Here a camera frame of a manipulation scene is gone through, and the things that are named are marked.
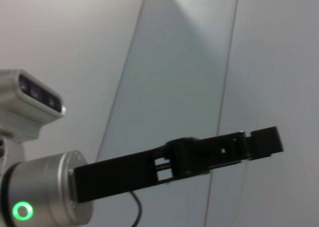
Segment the white wall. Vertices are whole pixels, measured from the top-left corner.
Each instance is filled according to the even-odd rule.
[[[66,116],[26,156],[81,150],[95,161],[142,0],[0,0],[0,68],[59,92]]]
[[[239,0],[221,133],[277,125],[285,152],[216,170],[207,226],[319,225],[318,9]]]
[[[235,0],[145,0],[99,160],[216,134]],[[204,225],[209,175],[137,191],[140,227]],[[131,226],[129,194],[97,201],[90,226]]]

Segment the silver cylindrical joint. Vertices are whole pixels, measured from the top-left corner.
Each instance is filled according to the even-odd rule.
[[[79,151],[22,162],[9,182],[8,207],[16,227],[85,225],[93,203],[77,203],[73,169],[85,165]]]

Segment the green ring light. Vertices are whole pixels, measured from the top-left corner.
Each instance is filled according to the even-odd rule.
[[[26,211],[27,211],[26,216],[21,216],[19,214],[18,210],[20,207],[26,208]],[[30,219],[33,215],[32,205],[30,205],[28,202],[25,202],[25,201],[18,202],[14,205],[14,207],[12,209],[12,214],[17,220],[26,221],[26,220]]]

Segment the white camera housing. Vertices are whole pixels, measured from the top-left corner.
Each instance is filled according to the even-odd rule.
[[[0,134],[17,142],[37,139],[40,129],[65,113],[62,98],[24,70],[0,70]]]

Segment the camera sensor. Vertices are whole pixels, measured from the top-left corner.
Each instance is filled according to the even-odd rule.
[[[39,85],[35,84],[23,75],[19,76],[18,81],[19,87],[23,93],[59,113],[62,112],[62,104],[59,98],[41,88]]]

